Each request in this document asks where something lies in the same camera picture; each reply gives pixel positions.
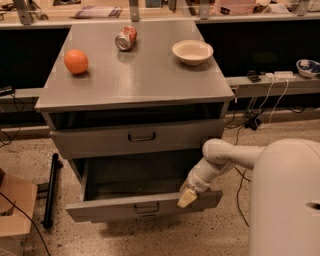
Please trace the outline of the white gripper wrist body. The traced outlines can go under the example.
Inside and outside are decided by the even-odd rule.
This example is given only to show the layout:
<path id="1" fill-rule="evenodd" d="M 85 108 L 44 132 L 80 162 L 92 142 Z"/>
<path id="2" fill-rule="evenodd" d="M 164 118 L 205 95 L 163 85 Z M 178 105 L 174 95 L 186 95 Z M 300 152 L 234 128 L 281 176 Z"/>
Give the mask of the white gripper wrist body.
<path id="1" fill-rule="evenodd" d="M 207 161 L 204 157 L 191 169 L 183 183 L 183 190 L 193 194 L 203 193 L 215 178 L 230 170 L 230 164 L 216 164 Z"/>

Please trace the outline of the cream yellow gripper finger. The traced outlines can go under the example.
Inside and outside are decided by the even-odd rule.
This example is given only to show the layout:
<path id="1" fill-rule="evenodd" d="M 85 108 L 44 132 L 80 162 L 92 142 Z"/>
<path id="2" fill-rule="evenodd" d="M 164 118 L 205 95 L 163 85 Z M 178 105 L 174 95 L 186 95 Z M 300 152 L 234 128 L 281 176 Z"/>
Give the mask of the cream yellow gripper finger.
<path id="1" fill-rule="evenodd" d="M 186 208 L 196 199 L 197 199 L 197 192 L 195 190 L 185 189 L 182 192 L 182 195 L 177 202 L 177 206 L 180 208 Z"/>

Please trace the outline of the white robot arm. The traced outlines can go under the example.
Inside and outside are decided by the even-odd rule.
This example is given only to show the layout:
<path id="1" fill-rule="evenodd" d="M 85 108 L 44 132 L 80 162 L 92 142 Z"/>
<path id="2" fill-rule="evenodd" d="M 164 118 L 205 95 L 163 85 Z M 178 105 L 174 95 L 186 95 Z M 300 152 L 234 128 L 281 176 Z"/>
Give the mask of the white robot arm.
<path id="1" fill-rule="evenodd" d="M 210 139 L 180 188 L 178 206 L 189 206 L 237 165 L 253 171 L 249 256 L 320 256 L 320 143 L 240 146 Z"/>

